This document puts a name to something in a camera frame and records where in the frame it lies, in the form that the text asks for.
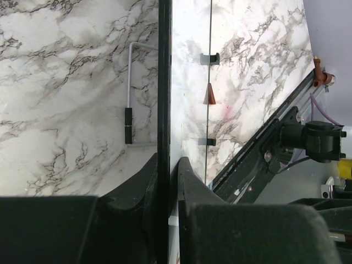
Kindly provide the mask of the brown marker cap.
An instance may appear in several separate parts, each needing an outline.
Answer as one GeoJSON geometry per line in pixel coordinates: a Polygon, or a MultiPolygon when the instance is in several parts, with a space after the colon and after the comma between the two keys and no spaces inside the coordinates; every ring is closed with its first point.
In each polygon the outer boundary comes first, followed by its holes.
{"type": "Polygon", "coordinates": [[[205,93],[205,98],[203,101],[204,105],[215,105],[216,104],[216,100],[215,100],[215,96],[213,93],[213,88],[212,88],[212,84],[209,82],[207,85],[207,89],[206,89],[206,93],[205,93]]]}

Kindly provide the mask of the yellow tape roll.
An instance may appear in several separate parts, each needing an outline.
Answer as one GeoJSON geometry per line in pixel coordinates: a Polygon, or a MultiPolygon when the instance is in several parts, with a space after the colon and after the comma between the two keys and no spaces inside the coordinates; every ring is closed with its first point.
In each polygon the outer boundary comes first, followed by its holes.
{"type": "Polygon", "coordinates": [[[343,179],[352,180],[352,160],[341,159],[338,162],[339,176],[343,179]]]}

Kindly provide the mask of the black framed whiteboard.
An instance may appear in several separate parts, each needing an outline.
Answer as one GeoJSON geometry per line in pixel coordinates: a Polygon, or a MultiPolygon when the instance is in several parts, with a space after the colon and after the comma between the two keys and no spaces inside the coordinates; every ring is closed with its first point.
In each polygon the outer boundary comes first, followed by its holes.
{"type": "Polygon", "coordinates": [[[211,1],[160,1],[158,44],[132,42],[129,52],[158,53],[156,263],[176,263],[179,253],[178,163],[187,157],[206,174],[208,110],[203,104],[210,67],[211,1]]]}

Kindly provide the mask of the brown pipe valve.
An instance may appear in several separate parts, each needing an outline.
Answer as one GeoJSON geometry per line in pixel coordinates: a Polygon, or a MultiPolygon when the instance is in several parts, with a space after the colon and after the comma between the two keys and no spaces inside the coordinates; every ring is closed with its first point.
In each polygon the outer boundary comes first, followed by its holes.
{"type": "Polygon", "coordinates": [[[314,63],[314,76],[315,79],[313,81],[314,87],[324,86],[331,86],[335,83],[336,77],[333,74],[327,73],[322,70],[321,68],[321,60],[318,56],[314,56],[313,58],[314,63]]]}

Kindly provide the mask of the black mounting rail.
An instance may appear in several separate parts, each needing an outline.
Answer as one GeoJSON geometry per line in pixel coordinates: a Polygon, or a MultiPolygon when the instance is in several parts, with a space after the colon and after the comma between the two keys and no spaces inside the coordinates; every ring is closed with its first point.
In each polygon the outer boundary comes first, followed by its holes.
{"type": "Polygon", "coordinates": [[[268,121],[217,174],[208,187],[230,203],[253,203],[279,171],[281,164],[297,158],[299,150],[279,145],[285,123],[304,124],[310,120],[310,94],[324,90],[313,87],[314,73],[288,96],[268,121]]]}

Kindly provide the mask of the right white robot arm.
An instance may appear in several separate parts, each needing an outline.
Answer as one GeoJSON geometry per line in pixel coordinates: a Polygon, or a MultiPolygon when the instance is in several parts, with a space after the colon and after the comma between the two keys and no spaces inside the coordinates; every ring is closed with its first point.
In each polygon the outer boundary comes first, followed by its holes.
{"type": "Polygon", "coordinates": [[[294,106],[284,118],[273,120],[272,130],[261,146],[263,154],[271,154],[271,160],[267,162],[267,172],[276,175],[303,161],[329,163],[347,157],[342,152],[342,139],[347,137],[342,125],[319,120],[303,124],[297,121],[297,114],[298,107],[294,106]],[[285,161],[286,167],[279,170],[281,155],[286,150],[294,149],[303,150],[306,157],[292,163],[285,161]]]}

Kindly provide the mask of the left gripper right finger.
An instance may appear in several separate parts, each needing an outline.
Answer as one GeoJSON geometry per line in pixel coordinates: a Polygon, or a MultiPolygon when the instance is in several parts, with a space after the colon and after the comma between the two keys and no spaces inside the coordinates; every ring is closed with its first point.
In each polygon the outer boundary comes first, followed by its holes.
{"type": "Polygon", "coordinates": [[[340,263],[320,214],[305,205],[229,204],[178,163],[181,263],[340,263]]]}

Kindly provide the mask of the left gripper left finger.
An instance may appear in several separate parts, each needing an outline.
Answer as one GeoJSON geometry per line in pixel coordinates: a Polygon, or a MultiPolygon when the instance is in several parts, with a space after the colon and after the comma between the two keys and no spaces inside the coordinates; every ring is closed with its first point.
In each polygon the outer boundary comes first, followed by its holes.
{"type": "Polygon", "coordinates": [[[1,263],[155,263],[157,156],[109,193],[1,198],[1,263]]]}

